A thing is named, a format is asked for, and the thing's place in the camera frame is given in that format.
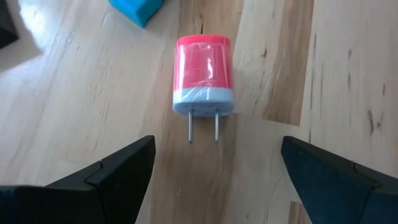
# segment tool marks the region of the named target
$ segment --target clear plastic film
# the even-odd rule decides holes
[[[201,87],[232,89],[231,74],[229,45],[193,43],[176,48],[174,90]]]
[[[174,65],[174,110],[195,116],[227,114],[233,108],[231,47],[222,42],[177,45]]]

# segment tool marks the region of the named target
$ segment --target wooden floor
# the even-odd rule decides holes
[[[48,184],[147,134],[137,223],[307,223],[286,135],[398,177],[396,0],[168,0],[145,30],[106,0],[8,2],[21,40],[0,50],[0,184]],[[219,144],[197,119],[190,145],[171,109],[175,42],[200,32],[233,43]]]

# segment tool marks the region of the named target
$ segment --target metal prong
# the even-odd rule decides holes
[[[220,114],[218,112],[216,112],[216,143],[218,143],[219,138],[220,138],[219,123],[220,123]]]
[[[193,111],[190,109],[188,114],[188,122],[189,122],[189,133],[188,133],[188,140],[189,143],[192,143],[193,138]]]

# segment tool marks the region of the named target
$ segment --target blue plastic toy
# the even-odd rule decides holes
[[[111,5],[134,21],[145,27],[148,20],[162,6],[164,0],[109,0]]]

